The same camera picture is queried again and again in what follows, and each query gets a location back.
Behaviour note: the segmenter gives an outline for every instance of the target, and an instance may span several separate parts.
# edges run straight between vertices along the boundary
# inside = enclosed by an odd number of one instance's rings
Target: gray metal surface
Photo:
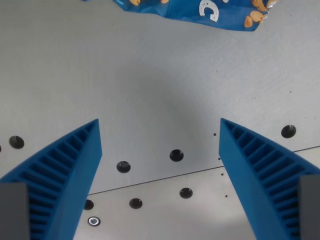
[[[299,227],[301,240],[320,239],[320,175],[299,179]]]
[[[255,32],[234,32],[111,0],[0,0],[0,177],[94,118],[91,193],[221,166],[221,117],[291,150],[320,145],[318,9],[280,0]],[[284,139],[288,124],[297,132]]]
[[[29,240],[29,197],[22,182],[0,183],[0,238]]]
[[[180,197],[183,188],[193,195]],[[142,200],[133,209],[129,202]],[[74,240],[254,240],[254,234],[224,167],[88,196]],[[98,217],[101,224],[90,226]]]

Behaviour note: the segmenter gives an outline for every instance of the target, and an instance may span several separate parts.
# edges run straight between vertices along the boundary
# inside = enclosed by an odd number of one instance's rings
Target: hole
[[[93,201],[91,201],[91,200],[89,200],[89,199],[87,199],[86,201],[85,201],[85,205],[84,205],[84,210],[91,210],[91,209],[93,209],[94,208],[94,202]]]
[[[180,190],[179,194],[183,199],[189,199],[194,194],[194,192],[190,188],[185,187]]]
[[[25,145],[25,141],[19,136],[12,136],[9,138],[9,144],[14,149],[22,149]]]
[[[296,132],[297,132],[297,129],[295,126],[287,125],[284,128],[282,128],[281,135],[285,139],[289,139],[289,138],[292,138],[296,134]]]
[[[101,223],[100,218],[98,218],[97,216],[92,216],[92,217],[89,217],[88,219],[88,224],[92,227],[97,227],[100,225],[100,223]]]
[[[179,149],[175,149],[172,152],[170,152],[170,159],[174,162],[180,162],[183,158],[184,153]]]
[[[127,161],[120,161],[116,164],[116,169],[120,173],[125,174],[130,171],[131,166],[130,166],[130,163],[128,163]]]
[[[133,209],[139,209],[142,207],[142,201],[139,198],[133,198],[130,200],[129,205]]]

